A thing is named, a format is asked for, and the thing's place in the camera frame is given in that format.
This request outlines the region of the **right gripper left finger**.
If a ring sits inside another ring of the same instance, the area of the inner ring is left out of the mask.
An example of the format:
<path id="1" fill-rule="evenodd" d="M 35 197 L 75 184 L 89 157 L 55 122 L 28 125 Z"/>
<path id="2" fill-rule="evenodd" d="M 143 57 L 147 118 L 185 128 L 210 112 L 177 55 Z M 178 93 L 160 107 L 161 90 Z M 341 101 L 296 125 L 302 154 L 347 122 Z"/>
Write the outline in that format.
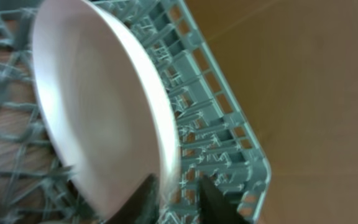
<path id="1" fill-rule="evenodd" d="M 153 224 L 158 220 L 158 178 L 150 174 L 105 224 Z"/>

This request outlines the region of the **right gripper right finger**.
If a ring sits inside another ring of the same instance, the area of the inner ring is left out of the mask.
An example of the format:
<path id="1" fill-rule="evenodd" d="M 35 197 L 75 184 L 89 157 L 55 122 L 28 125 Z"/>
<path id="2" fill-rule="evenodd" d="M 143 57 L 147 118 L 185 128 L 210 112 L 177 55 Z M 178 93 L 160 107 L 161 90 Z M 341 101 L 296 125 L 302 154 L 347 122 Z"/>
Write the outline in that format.
<path id="1" fill-rule="evenodd" d="M 202 224 L 249 224 L 207 176 L 198 180 L 198 208 Z"/>

